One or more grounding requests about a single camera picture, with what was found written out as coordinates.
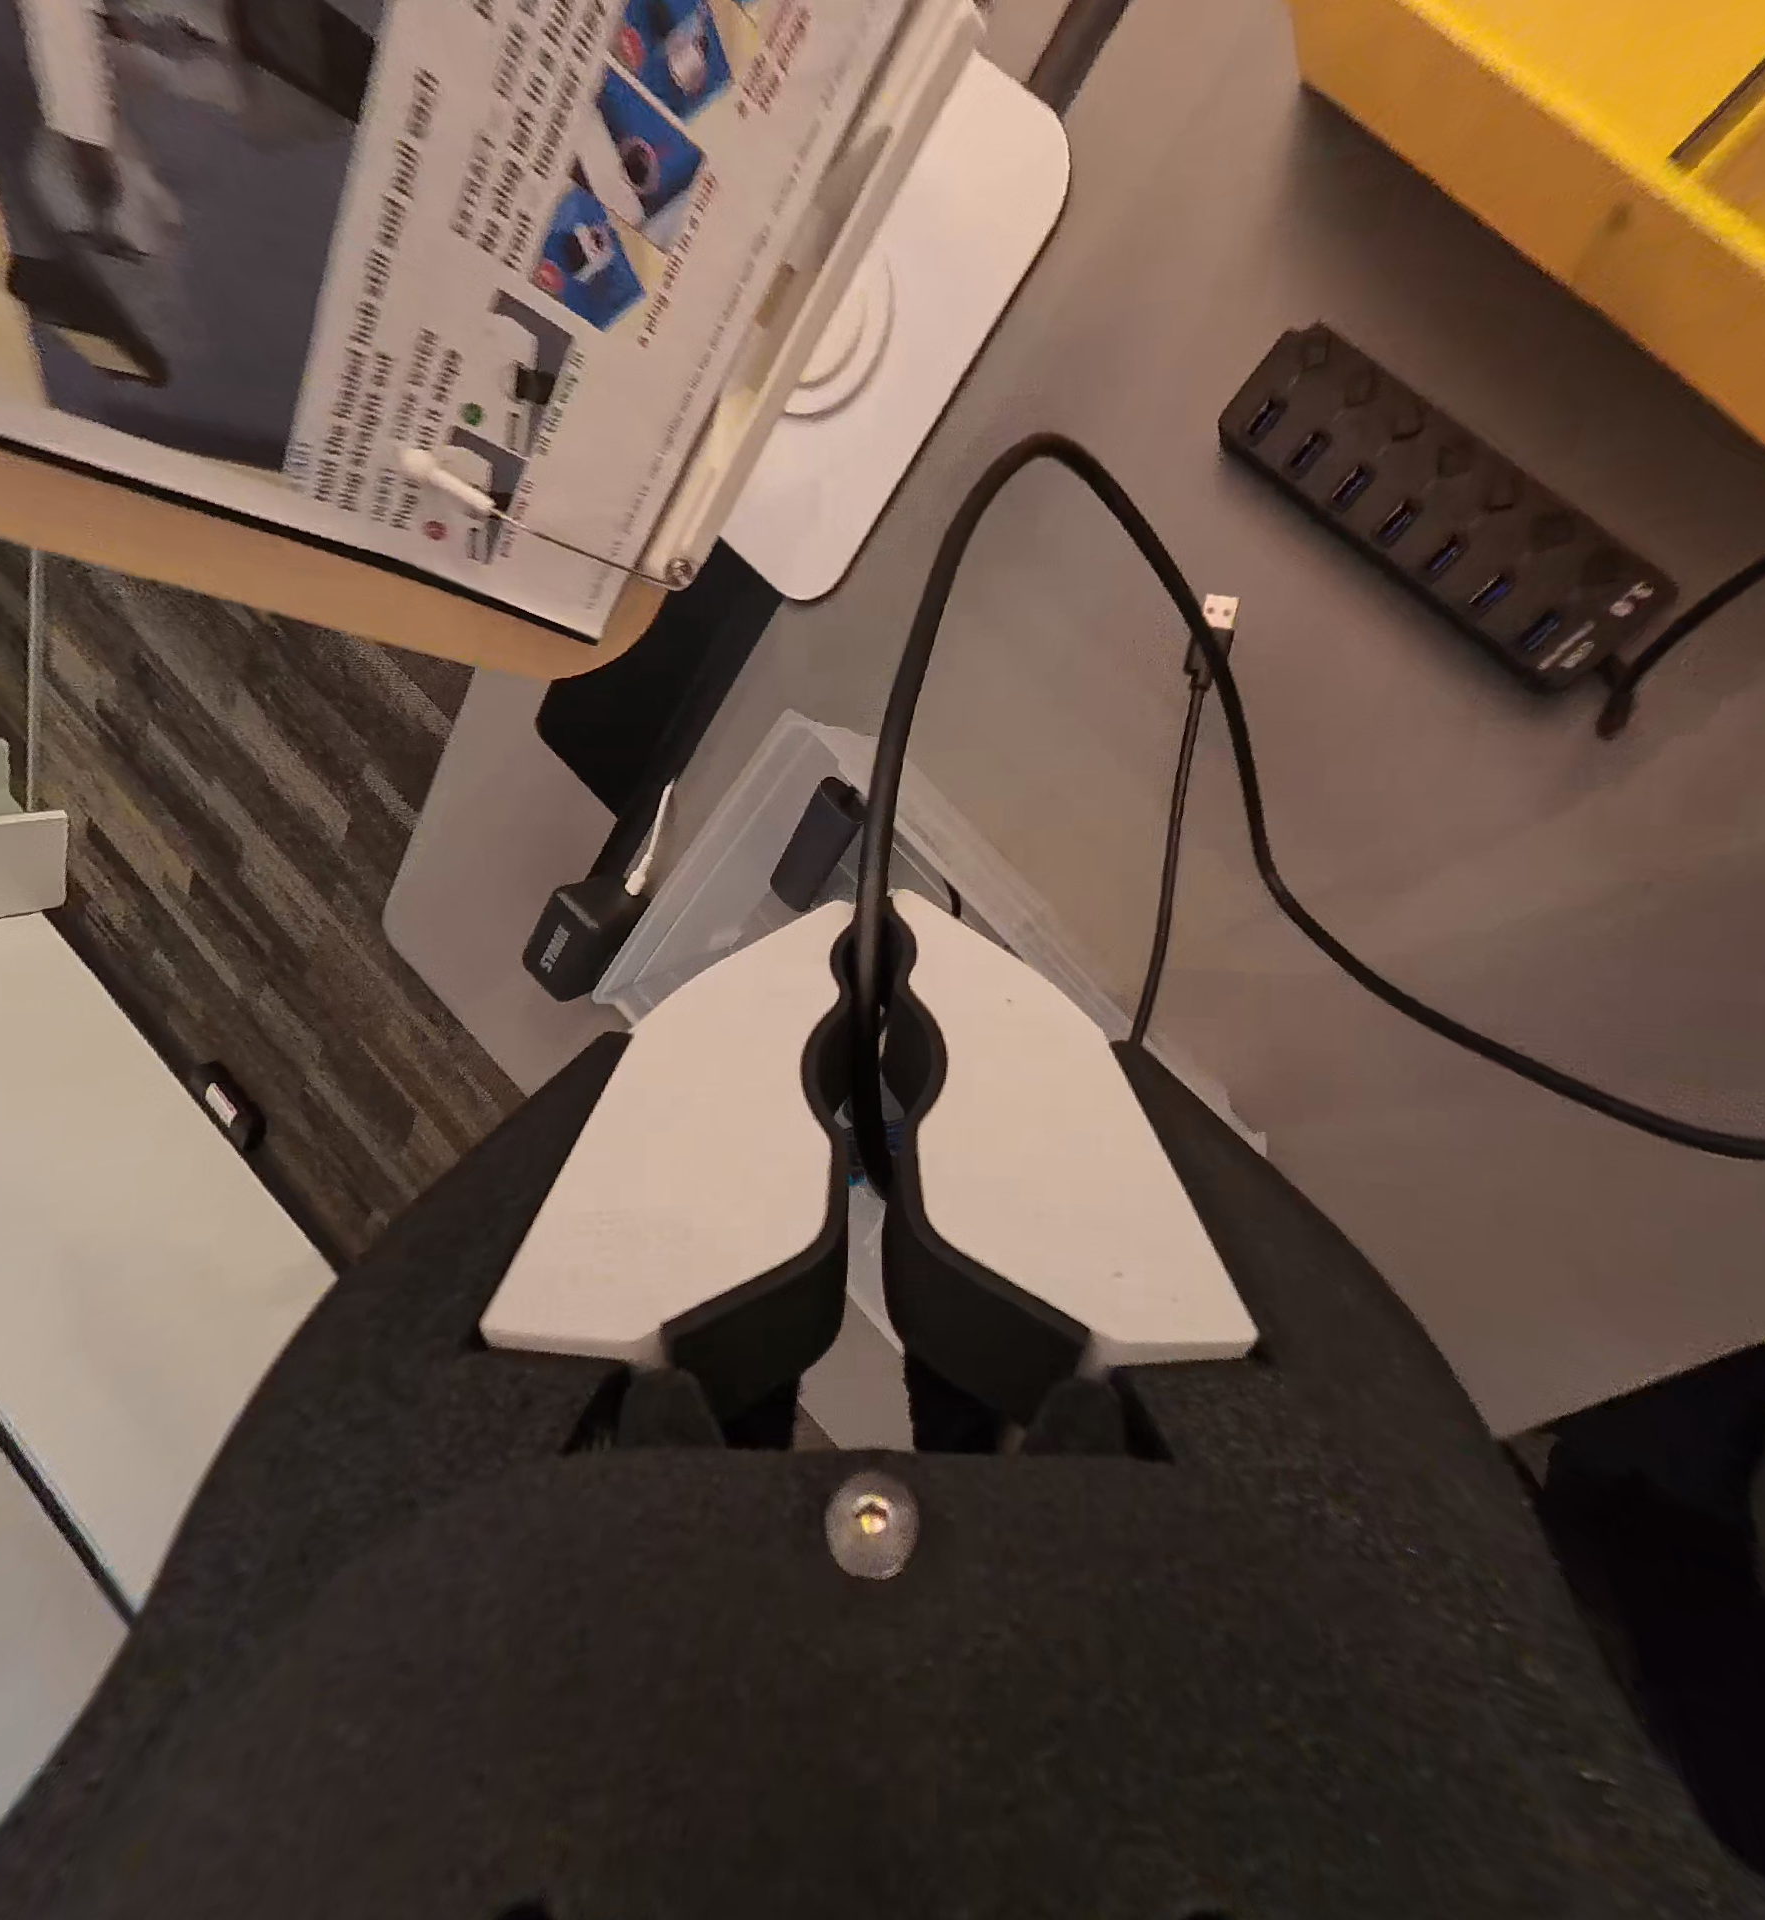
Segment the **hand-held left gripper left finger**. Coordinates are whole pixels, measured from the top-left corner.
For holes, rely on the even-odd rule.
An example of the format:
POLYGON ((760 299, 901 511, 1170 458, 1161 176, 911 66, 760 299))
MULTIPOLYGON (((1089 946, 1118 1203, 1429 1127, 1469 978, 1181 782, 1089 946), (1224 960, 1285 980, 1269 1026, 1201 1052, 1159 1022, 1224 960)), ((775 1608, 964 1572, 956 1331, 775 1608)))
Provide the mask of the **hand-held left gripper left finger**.
POLYGON ((788 1381, 835 1343, 849 1229, 847 946, 812 908, 622 1040, 482 1315, 495 1350, 788 1381))

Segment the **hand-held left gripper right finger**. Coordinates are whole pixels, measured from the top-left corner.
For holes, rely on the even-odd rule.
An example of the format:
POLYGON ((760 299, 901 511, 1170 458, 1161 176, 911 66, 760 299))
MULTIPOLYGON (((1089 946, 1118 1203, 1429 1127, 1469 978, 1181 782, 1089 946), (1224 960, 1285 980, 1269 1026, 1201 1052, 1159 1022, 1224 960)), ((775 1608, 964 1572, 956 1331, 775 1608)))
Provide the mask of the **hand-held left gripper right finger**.
POLYGON ((891 949, 905 1353, 945 1381, 1246 1356, 1251 1311, 1101 1025, 917 894, 891 900, 891 949))

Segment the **clear plastic bin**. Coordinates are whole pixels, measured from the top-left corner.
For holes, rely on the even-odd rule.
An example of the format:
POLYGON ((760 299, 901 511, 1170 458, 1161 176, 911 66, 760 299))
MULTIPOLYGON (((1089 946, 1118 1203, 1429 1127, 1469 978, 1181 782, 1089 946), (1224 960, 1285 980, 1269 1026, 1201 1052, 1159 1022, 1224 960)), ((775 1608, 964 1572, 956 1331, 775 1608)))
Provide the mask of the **clear plastic bin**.
MULTIPOLYGON (((807 1117, 802 1056, 835 1008, 829 951, 847 926, 858 848, 812 894, 827 918, 799 936, 806 907, 778 900, 775 868, 824 780, 866 790, 875 740, 788 711, 656 889, 597 1003, 631 1025, 583 1158, 590 1175, 641 1194, 723 1175, 774 1127, 778 1148, 822 1147, 807 1117)), ((894 885, 934 905, 963 898, 963 921, 1006 947, 1120 1041, 1132 1015, 1073 951, 1062 919, 917 768, 895 814, 894 885)))

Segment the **yellow plastic bin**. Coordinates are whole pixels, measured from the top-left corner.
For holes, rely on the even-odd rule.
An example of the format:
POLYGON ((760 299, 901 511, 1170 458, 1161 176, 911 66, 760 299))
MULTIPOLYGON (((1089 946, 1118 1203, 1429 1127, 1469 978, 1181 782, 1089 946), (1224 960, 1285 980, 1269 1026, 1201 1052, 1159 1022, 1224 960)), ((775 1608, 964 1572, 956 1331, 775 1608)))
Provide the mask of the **yellow plastic bin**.
POLYGON ((1765 2, 1290 13, 1306 88, 1765 447, 1765 2))

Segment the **black power station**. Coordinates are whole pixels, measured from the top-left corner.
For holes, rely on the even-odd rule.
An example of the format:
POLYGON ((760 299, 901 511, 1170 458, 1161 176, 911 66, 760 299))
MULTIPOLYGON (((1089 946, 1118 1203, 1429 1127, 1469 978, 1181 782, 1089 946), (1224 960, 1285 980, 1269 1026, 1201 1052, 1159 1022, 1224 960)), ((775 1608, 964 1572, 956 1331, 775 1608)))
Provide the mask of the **black power station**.
POLYGON ((620 874, 594 874, 558 887, 523 951, 523 965, 558 1003, 590 997, 628 941, 647 896, 620 874))

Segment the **small black device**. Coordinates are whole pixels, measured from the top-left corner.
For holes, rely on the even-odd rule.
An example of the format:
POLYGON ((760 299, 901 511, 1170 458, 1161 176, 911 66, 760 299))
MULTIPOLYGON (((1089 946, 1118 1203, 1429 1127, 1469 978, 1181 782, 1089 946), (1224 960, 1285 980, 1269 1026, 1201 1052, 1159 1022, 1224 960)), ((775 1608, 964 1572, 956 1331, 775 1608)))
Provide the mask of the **small black device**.
POLYGON ((862 827, 860 790, 840 777, 822 779, 771 873, 775 900, 792 912, 818 905, 862 827))

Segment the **black flat desk pad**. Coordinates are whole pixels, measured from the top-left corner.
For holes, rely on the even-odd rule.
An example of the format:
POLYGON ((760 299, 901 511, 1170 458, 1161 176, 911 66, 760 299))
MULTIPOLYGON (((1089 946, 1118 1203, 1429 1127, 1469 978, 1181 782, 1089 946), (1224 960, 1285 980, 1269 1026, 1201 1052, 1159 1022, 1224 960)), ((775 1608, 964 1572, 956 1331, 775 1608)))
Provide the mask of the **black flat desk pad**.
POLYGON ((635 814, 686 767, 781 604, 721 541, 635 645, 547 687, 538 738, 614 817, 635 814))

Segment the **white stand base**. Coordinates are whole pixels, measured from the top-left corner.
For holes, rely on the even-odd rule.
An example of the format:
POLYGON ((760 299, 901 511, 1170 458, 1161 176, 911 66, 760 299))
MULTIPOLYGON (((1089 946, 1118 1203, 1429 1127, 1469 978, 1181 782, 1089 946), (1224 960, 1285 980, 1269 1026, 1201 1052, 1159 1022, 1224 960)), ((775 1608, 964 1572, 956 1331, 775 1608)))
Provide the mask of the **white stand base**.
POLYGON ((1050 106, 972 55, 723 531, 783 599, 832 594, 1062 221, 1050 106))

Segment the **instruction poster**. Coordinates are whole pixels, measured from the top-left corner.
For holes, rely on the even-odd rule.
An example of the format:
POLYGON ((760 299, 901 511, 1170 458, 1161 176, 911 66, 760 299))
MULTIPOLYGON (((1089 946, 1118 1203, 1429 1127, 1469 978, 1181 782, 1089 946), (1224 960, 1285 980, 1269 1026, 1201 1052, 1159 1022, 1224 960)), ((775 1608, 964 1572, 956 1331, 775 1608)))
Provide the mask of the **instruction poster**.
POLYGON ((0 2, 0 447, 612 640, 975 4, 0 2))

